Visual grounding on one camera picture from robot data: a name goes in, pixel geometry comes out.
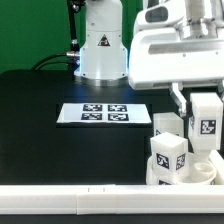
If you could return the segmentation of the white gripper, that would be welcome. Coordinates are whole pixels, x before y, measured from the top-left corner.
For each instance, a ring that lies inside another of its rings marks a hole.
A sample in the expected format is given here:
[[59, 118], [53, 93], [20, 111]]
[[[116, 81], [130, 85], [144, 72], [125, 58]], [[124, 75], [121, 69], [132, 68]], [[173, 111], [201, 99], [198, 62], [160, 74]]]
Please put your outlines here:
[[224, 80], [224, 28], [217, 38], [181, 40], [174, 28], [146, 29], [132, 40], [129, 84], [135, 90], [168, 88], [181, 117], [187, 114], [183, 86]]

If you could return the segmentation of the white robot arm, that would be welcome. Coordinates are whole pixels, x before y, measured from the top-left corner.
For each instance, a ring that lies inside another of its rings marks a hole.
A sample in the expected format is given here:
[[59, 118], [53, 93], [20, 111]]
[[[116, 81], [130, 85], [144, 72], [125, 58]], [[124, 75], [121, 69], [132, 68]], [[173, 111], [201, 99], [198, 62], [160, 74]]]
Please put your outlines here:
[[168, 89], [184, 116], [184, 88], [216, 86], [224, 101], [224, 0], [142, 0], [131, 48], [122, 44], [121, 2], [86, 0], [86, 41], [76, 79], [125, 80], [135, 90]]

